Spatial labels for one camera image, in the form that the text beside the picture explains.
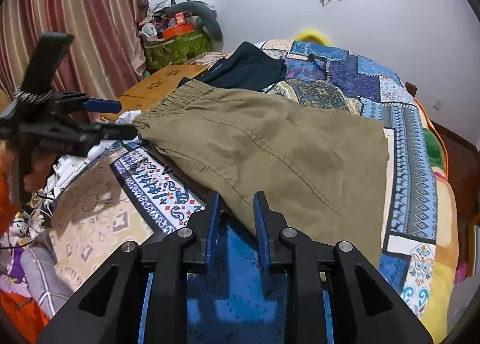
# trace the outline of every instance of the sheer curtain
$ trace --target sheer curtain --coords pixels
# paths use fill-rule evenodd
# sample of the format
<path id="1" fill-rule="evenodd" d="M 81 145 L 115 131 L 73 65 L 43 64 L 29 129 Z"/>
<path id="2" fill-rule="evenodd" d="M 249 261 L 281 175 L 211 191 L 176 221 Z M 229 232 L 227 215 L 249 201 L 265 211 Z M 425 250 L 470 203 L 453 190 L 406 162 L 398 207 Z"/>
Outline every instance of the sheer curtain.
<path id="1" fill-rule="evenodd" d="M 0 84 L 11 97 L 40 35 L 75 36 L 54 78 L 57 91 L 113 99 L 145 70 L 137 36 L 143 0 L 4 0 L 0 6 Z"/>

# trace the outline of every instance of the silver screw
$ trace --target silver screw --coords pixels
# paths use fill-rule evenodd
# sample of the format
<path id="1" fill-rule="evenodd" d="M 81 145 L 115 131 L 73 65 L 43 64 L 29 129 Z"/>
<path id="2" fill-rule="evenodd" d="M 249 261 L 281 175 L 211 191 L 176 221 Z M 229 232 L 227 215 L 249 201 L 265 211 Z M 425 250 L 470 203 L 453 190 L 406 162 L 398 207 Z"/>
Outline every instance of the silver screw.
<path id="1" fill-rule="evenodd" d="M 187 238 L 190 237 L 193 231 L 191 231 L 190 228 L 181 228 L 178 231 L 178 235 L 181 236 L 181 238 Z"/>
<path id="2" fill-rule="evenodd" d="M 282 234 L 286 238 L 292 238 L 292 237 L 295 237 L 297 235 L 297 231 L 294 228 L 285 228 L 285 229 L 282 230 Z"/>
<path id="3" fill-rule="evenodd" d="M 123 252 L 131 252 L 132 250 L 135 249 L 135 242 L 133 241 L 125 241 L 122 245 L 121 245 L 121 249 Z"/>
<path id="4" fill-rule="evenodd" d="M 344 252 L 350 252 L 353 249 L 353 245 L 348 241 L 340 241 L 338 247 Z"/>

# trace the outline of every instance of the green storage box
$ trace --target green storage box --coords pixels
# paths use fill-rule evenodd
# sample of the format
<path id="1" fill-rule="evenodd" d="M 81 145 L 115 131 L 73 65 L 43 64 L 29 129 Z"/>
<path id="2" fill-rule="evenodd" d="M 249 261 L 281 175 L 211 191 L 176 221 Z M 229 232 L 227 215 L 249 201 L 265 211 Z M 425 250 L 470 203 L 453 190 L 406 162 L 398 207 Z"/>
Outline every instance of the green storage box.
<path id="1" fill-rule="evenodd" d="M 177 35 L 165 41 L 145 42 L 147 70 L 153 73 L 169 64 L 182 65 L 207 51 L 210 51 L 210 43 L 201 30 Z"/>

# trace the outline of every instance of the wooden floor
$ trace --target wooden floor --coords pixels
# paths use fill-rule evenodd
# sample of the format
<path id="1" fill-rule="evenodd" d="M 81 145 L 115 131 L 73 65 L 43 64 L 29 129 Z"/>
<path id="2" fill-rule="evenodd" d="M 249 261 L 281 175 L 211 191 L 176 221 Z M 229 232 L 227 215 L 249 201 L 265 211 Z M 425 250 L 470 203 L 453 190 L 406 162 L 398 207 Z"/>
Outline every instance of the wooden floor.
<path id="1" fill-rule="evenodd" d="M 479 154 L 471 143 L 435 124 L 448 151 L 448 183 L 457 202 L 459 262 L 467 262 L 467 224 L 477 214 L 476 197 L 480 186 Z"/>

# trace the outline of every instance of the black folded clothing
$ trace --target black folded clothing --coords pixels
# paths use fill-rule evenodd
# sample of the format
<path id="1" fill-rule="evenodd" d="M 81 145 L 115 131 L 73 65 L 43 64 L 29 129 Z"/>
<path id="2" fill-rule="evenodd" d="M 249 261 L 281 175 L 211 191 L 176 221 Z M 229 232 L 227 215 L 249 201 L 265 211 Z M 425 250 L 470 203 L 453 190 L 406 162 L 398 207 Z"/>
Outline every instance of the black folded clothing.
<path id="1" fill-rule="evenodd" d="M 217 88 L 243 88 L 260 92 L 285 79 L 284 59 L 273 59 L 256 46 L 243 42 L 230 58 L 219 59 L 199 81 Z"/>

